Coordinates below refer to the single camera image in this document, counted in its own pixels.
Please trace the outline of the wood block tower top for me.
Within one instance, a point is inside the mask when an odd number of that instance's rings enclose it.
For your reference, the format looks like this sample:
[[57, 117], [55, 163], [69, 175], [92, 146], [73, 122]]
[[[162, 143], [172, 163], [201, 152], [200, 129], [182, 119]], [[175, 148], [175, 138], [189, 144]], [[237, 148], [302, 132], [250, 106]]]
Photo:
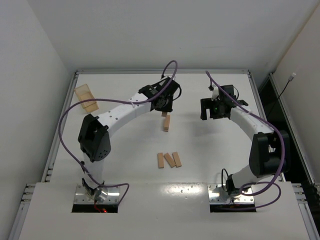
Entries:
[[171, 120], [171, 116], [167, 115], [164, 119], [164, 123], [163, 123], [163, 128], [168, 128], [170, 127], [170, 120]]

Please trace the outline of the wood block row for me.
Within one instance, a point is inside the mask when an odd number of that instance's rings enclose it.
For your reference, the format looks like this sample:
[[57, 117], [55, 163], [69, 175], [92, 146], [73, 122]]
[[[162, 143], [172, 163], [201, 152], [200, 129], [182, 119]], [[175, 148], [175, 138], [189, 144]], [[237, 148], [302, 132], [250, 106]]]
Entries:
[[181, 167], [182, 163], [181, 163], [180, 156], [179, 156], [178, 152], [173, 152], [172, 156], [173, 156], [173, 159], [174, 159], [174, 162], [175, 162], [175, 166], [177, 168]]
[[157, 154], [157, 164], [159, 169], [164, 168], [164, 154], [162, 152]]
[[174, 159], [171, 157], [169, 153], [165, 153], [163, 157], [171, 168], [176, 166], [176, 162], [174, 161]]

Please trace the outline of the wooden block box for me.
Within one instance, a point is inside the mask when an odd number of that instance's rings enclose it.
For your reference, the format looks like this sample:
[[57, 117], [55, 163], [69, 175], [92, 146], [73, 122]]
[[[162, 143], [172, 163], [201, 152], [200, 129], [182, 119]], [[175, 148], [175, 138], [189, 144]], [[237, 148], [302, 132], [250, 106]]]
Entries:
[[81, 107], [87, 112], [92, 113], [94, 111], [97, 111], [99, 109], [98, 103], [95, 100], [88, 101], [90, 99], [94, 99], [94, 96], [87, 84], [83, 84], [79, 87], [76, 87], [74, 89], [74, 92], [78, 98], [78, 100], [81, 102]]

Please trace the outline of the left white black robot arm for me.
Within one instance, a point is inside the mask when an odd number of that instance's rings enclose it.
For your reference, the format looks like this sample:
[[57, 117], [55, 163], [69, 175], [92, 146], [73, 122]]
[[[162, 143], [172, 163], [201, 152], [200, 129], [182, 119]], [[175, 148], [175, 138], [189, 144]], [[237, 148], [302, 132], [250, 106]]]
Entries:
[[138, 90], [128, 101], [105, 113], [84, 117], [78, 142], [83, 152], [85, 167], [82, 186], [90, 196], [96, 196], [99, 185], [104, 184], [102, 171], [104, 159], [111, 152], [111, 137], [124, 125], [153, 110], [170, 113], [173, 111], [174, 94], [182, 93], [180, 85], [169, 76]]

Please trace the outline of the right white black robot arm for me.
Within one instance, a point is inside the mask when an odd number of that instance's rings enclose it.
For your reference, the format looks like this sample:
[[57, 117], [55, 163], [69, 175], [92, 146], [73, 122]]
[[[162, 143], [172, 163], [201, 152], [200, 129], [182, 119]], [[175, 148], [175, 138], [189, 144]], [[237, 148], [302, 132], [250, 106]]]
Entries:
[[291, 168], [290, 136], [276, 132], [262, 119], [252, 115], [249, 104], [237, 99], [233, 85], [223, 85], [223, 90], [212, 97], [200, 100], [201, 120], [228, 118], [237, 124], [251, 140], [248, 165], [227, 177], [225, 190], [229, 195], [238, 194], [240, 188], [249, 188], [260, 180], [276, 176], [278, 168], [286, 173]]

